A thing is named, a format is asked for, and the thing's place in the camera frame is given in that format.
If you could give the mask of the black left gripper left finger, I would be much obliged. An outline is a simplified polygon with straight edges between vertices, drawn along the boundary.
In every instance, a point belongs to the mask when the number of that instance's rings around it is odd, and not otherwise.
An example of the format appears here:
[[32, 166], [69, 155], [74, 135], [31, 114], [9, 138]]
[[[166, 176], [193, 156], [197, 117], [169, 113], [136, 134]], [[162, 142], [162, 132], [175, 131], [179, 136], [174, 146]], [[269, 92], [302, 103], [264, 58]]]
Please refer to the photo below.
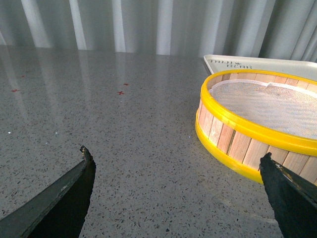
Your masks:
[[2, 238], [77, 238], [90, 206], [96, 164], [85, 146], [82, 161], [0, 221]]

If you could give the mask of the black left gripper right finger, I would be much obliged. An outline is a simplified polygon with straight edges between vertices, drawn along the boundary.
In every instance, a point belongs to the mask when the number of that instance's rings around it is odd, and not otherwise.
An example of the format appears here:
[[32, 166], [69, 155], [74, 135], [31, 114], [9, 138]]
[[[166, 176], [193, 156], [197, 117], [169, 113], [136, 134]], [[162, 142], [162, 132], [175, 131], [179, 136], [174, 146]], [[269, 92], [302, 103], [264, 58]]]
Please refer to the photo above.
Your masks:
[[260, 159], [260, 174], [274, 217], [285, 238], [317, 236], [317, 186], [271, 158]]

